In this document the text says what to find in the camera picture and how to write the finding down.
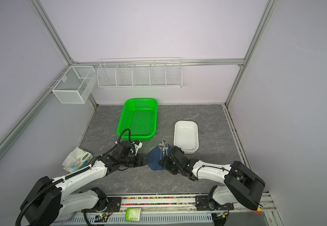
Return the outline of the dark blue paper napkin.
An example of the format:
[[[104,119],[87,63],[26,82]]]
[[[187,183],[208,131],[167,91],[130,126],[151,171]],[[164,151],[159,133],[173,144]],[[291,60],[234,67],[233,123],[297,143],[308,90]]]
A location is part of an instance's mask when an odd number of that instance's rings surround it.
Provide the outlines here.
[[[150,169],[154,171],[165,170],[165,168],[159,165],[159,161],[161,160],[161,157],[163,157],[162,150],[159,146],[156,146],[151,151],[149,151],[147,153],[147,157],[151,159],[151,162],[147,164]]]

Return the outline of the silver knife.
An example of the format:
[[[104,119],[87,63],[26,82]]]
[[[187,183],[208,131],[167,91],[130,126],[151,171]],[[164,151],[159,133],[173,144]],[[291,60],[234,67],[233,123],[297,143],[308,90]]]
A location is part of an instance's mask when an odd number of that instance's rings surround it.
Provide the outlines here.
[[[165,145],[165,141],[163,140],[162,141],[162,147],[161,147],[161,150],[162,150],[162,156],[161,156],[161,158],[164,158],[165,157],[165,155],[166,155],[166,145]]]

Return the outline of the silver spoon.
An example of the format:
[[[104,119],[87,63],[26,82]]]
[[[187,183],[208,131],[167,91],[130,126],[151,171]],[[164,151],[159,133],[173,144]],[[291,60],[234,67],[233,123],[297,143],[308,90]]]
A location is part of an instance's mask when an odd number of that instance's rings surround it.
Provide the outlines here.
[[[162,143],[159,143],[159,144],[158,144],[158,147],[160,148],[160,159],[162,159],[162,158],[161,158],[161,156],[162,156],[162,150],[161,150]]]

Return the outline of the silver fork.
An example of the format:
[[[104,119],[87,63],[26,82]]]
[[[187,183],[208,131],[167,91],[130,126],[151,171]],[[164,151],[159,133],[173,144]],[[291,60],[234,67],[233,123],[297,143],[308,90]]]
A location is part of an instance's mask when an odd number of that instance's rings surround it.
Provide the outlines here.
[[[165,141],[165,142],[164,142],[164,155],[165,155],[165,156],[168,155],[168,149],[169,149],[168,142]]]

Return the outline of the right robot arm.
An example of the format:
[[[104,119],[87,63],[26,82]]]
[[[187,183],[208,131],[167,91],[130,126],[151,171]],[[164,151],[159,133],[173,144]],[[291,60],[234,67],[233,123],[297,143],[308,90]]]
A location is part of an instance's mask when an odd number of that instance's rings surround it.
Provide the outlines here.
[[[231,210],[230,203],[239,202],[251,211],[257,211],[265,182],[240,161],[222,165],[188,158],[177,146],[158,165],[173,175],[180,174],[191,181],[211,180],[223,184],[213,186],[207,196],[197,196],[195,206],[199,211]]]

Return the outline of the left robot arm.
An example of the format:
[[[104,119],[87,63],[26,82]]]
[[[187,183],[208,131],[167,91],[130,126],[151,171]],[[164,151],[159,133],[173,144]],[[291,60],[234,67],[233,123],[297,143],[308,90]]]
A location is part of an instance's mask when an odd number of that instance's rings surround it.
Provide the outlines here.
[[[87,166],[54,179],[42,177],[23,201],[15,225],[21,225],[23,218],[31,226],[49,226],[57,218],[77,211],[113,211],[115,206],[100,188],[75,191],[115,171],[148,165],[152,158],[139,153],[141,147],[138,140],[118,138],[110,150],[93,158]]]

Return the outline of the white ceramic dish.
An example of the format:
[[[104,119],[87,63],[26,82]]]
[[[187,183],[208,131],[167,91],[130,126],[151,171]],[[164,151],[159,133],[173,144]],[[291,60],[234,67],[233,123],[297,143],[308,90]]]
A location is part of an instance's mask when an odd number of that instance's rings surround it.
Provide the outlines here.
[[[177,121],[174,127],[174,145],[185,154],[194,154],[199,148],[197,124],[193,121]]]

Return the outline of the green plastic basket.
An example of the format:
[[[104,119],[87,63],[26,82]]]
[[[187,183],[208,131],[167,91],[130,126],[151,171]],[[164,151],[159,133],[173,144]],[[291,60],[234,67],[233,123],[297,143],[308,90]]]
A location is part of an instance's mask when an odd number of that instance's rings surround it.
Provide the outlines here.
[[[153,98],[133,98],[125,102],[117,135],[130,129],[132,140],[151,140],[157,131],[158,101]]]

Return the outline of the tissue pack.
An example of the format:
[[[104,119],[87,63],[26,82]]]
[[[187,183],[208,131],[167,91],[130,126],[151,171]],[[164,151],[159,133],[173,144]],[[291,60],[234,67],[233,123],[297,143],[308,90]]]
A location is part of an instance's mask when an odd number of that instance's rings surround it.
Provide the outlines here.
[[[94,156],[90,152],[76,147],[63,161],[63,169],[69,173],[78,171],[86,167],[93,157]]]

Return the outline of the white mesh box basket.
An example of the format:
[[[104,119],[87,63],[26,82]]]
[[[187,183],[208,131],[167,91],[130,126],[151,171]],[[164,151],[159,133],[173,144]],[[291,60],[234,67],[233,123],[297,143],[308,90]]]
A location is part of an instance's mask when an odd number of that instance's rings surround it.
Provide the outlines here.
[[[52,91],[62,104],[84,104],[97,80],[93,66],[70,66]]]

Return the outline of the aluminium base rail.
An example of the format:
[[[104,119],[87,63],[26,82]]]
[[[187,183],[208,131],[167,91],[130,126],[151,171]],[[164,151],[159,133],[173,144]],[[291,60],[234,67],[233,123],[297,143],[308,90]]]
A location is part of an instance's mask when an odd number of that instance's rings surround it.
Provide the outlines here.
[[[262,214],[256,215],[239,202],[230,203],[231,210],[199,211],[197,196],[183,195],[123,195],[109,196],[113,211],[74,212],[58,219],[55,226],[281,226],[282,220],[271,196],[265,193],[260,200]],[[141,208],[141,220],[125,221],[127,208]]]

